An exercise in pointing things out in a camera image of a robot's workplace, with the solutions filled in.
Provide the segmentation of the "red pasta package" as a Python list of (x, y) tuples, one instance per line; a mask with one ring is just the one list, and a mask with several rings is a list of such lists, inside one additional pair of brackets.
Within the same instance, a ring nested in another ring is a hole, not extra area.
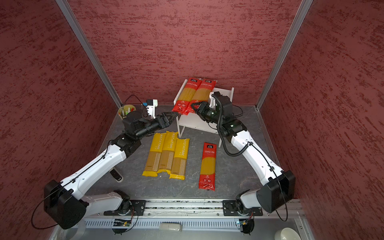
[(194, 113), (194, 109), (193, 107), (191, 107), (191, 104), (199, 103), (199, 102), (207, 102), (210, 98), (209, 94), (213, 91), (216, 83), (217, 83), (216, 80), (203, 79), (202, 83), (194, 93), (191, 101), (189, 101), (187, 108), (183, 111), (183, 115)]
[(179, 114), (184, 114), (187, 111), (187, 108), (192, 101), (194, 94), (196, 93), (198, 87), (201, 85), (202, 80), (196, 78), (188, 79), (186, 85), (183, 87), (182, 92), (180, 93), (177, 101), (174, 105), (173, 112)]
[(199, 189), (215, 191), (217, 145), (204, 143)]

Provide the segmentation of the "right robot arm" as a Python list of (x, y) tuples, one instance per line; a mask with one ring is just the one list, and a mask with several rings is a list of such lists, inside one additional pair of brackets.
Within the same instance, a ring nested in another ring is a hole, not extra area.
[(247, 127), (233, 113), (229, 97), (214, 92), (208, 102), (193, 103), (191, 108), (206, 123), (215, 123), (222, 142), (231, 143), (238, 151), (231, 153), (226, 145), (224, 151), (230, 157), (242, 155), (257, 174), (262, 187), (239, 195), (238, 203), (242, 209), (262, 208), (273, 213), (294, 198), (296, 177), (292, 171), (284, 171), (274, 163), (254, 141)]

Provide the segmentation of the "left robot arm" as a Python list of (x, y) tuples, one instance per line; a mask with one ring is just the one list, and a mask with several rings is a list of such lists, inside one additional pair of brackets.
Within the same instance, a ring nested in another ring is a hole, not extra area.
[(44, 211), (64, 230), (70, 229), (84, 217), (115, 212), (133, 214), (130, 197), (120, 190), (88, 196), (87, 191), (117, 164), (130, 157), (142, 144), (141, 139), (169, 127), (176, 112), (164, 112), (147, 120), (138, 111), (123, 119), (125, 130), (86, 166), (60, 182), (50, 181), (44, 188)]

